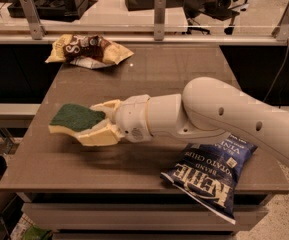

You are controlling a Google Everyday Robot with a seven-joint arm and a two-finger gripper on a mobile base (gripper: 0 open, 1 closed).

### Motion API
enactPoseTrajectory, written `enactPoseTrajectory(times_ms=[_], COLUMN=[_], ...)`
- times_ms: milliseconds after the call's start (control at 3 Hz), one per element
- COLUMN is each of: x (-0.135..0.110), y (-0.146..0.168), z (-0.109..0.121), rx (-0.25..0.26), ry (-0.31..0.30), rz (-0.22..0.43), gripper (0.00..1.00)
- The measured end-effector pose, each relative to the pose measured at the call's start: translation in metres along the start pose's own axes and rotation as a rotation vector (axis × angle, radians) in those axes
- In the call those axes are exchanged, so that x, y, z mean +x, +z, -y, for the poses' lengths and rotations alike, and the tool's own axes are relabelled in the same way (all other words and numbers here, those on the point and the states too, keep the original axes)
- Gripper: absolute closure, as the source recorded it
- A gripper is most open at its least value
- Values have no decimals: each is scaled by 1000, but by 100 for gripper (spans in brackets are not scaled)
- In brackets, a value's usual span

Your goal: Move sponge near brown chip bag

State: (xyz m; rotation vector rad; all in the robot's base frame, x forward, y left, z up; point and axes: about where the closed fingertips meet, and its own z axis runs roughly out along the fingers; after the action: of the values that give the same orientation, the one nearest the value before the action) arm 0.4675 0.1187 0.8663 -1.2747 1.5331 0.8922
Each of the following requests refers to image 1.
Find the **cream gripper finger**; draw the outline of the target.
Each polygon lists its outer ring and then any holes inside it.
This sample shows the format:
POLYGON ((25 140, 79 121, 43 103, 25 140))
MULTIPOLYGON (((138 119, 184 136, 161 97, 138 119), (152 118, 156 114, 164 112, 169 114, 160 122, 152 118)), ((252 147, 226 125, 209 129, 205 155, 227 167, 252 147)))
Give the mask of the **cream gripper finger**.
POLYGON ((103 103, 91 105, 90 109, 94 111, 102 111, 105 113, 106 117, 111 121, 115 120, 115 113, 117 109, 120 107, 121 101, 119 99, 106 101, 103 103))
POLYGON ((76 133, 74 137, 83 146, 111 146, 117 144, 124 134, 116 124, 103 120, 91 129, 76 133))

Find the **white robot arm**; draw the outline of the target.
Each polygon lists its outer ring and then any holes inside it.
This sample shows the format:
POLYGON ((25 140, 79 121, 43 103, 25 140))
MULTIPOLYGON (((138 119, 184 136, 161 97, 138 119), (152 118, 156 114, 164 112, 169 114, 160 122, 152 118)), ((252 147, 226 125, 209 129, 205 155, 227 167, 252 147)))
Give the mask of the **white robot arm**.
POLYGON ((241 137, 289 167, 289 112, 267 105, 220 80, 191 80, 181 94, 132 96, 91 107, 106 119, 76 135, 84 146, 138 143, 169 136, 213 144, 241 137))

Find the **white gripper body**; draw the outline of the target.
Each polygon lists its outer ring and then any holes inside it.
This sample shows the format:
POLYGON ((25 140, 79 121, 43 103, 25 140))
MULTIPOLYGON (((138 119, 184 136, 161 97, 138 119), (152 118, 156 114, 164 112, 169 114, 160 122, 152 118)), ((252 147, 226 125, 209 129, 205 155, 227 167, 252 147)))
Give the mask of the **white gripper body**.
POLYGON ((115 112, 115 122, 125 139, 132 143, 152 139, 147 125, 148 95, 132 96, 122 101, 115 112))

